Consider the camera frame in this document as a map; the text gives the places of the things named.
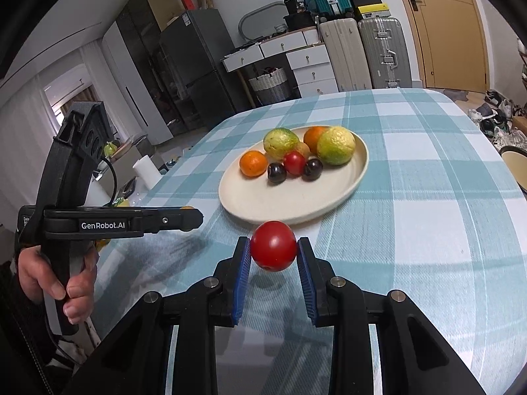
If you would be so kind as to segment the person's left hand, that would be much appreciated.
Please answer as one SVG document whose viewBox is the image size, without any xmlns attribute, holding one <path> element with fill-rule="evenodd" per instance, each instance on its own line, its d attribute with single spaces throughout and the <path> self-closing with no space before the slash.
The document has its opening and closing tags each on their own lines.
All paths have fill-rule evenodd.
<svg viewBox="0 0 527 395">
<path fill-rule="evenodd" d="M 73 325 L 84 322 L 94 308 L 94 287 L 97 279 L 98 252 L 93 244 L 84 256 L 84 268 L 63 285 L 40 253 L 40 247 L 23 249 L 18 259 L 20 287 L 35 303 L 42 302 L 46 293 L 56 301 L 68 298 L 64 315 Z"/>
</svg>

